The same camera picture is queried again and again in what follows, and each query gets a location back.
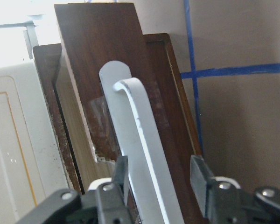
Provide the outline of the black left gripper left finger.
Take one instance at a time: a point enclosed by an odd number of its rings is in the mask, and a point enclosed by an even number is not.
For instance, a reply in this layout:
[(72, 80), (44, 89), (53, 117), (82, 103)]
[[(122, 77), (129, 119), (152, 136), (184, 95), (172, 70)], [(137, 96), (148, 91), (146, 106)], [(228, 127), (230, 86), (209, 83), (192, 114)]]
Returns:
[(96, 205), (100, 224), (129, 224), (130, 210), (128, 196), (128, 157), (119, 156), (110, 182), (96, 189)]

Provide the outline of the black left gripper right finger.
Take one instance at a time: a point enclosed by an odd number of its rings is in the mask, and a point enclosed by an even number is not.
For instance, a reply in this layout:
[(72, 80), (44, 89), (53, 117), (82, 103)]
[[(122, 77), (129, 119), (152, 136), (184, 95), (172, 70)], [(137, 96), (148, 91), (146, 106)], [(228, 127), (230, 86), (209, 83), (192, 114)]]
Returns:
[(212, 224), (224, 223), (224, 195), (215, 177), (201, 156), (190, 158), (190, 184), (201, 214)]

